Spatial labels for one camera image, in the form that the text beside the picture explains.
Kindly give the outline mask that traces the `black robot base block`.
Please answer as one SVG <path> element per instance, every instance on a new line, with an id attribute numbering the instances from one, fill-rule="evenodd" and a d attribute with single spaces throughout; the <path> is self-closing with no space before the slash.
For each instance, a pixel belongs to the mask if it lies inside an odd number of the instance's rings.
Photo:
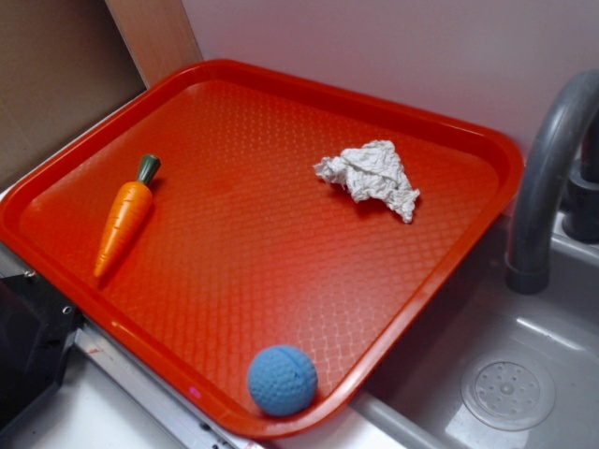
<path id="1" fill-rule="evenodd" d="M 1 280 L 1 434 L 62 386 L 77 306 L 34 271 Z"/>

